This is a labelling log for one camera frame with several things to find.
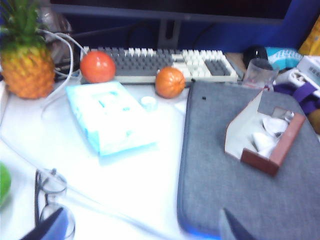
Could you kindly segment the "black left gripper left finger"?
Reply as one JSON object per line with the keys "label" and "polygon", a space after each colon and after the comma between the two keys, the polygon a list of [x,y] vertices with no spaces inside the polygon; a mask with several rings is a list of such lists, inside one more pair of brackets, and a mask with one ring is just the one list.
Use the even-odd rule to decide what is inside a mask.
{"label": "black left gripper left finger", "polygon": [[60,207],[37,225],[22,240],[64,240],[67,232],[67,211]]}

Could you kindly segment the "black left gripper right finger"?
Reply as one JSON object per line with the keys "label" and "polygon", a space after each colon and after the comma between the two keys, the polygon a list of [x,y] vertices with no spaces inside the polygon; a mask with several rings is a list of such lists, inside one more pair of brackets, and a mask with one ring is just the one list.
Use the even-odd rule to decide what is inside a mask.
{"label": "black left gripper right finger", "polygon": [[226,208],[222,208],[219,212],[219,234],[222,240],[256,239]]}

